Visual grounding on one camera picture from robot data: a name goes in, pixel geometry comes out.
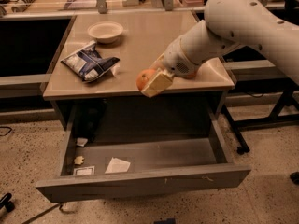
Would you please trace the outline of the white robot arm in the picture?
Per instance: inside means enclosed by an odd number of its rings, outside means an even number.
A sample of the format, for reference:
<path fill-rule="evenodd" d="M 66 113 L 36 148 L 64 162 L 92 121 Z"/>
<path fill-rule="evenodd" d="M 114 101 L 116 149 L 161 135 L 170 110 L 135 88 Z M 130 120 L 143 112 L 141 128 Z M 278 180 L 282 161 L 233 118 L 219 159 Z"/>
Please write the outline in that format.
<path fill-rule="evenodd" d="M 239 45 L 256 50 L 299 83 L 298 25 L 276 17 L 258 0 L 208 0 L 204 18 L 140 72 L 136 86 L 145 96 L 156 96 L 174 77 L 192 78 L 203 63 Z"/>

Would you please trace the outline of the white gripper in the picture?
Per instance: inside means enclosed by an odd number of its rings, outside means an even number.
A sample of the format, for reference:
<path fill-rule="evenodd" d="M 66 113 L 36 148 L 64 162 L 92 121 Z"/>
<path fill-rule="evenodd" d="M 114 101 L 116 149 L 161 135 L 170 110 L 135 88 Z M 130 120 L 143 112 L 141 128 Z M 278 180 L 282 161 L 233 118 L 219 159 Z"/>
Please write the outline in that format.
<path fill-rule="evenodd" d="M 150 66 L 156 73 L 141 91 L 145 96 L 151 98 L 160 94 L 173 84 L 174 75 L 184 77 L 197 72 L 199 65 L 191 62 L 181 47 L 181 36 L 176 38 Z"/>

